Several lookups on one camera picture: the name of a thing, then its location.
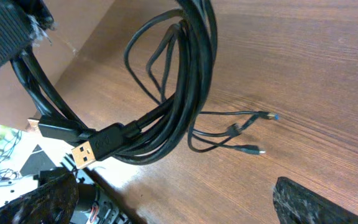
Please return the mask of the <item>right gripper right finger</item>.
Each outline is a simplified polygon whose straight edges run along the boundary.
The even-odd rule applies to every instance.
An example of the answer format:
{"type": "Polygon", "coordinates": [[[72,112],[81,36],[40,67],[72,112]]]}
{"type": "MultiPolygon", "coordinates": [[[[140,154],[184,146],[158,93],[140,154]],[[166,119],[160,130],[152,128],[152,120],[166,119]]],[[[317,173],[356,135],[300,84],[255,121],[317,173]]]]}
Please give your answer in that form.
{"type": "Polygon", "coordinates": [[[358,224],[358,215],[287,177],[277,179],[273,206],[281,224],[358,224]]]}

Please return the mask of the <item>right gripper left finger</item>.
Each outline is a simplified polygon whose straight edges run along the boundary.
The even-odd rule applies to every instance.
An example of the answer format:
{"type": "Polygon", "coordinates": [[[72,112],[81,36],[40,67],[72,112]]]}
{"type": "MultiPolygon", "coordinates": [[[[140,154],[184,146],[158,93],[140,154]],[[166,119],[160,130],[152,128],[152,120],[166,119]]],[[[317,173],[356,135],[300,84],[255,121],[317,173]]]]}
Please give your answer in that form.
{"type": "Polygon", "coordinates": [[[69,224],[79,200],[75,176],[66,172],[0,208],[0,224],[69,224]]]}

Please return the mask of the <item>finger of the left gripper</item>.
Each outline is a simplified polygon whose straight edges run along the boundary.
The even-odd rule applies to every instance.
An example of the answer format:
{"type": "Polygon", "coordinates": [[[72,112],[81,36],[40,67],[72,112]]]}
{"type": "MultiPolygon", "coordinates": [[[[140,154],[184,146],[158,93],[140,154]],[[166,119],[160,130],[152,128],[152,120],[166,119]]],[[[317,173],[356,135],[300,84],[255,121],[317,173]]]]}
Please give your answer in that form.
{"type": "Polygon", "coordinates": [[[53,27],[42,0],[0,0],[0,67],[53,27]]]}

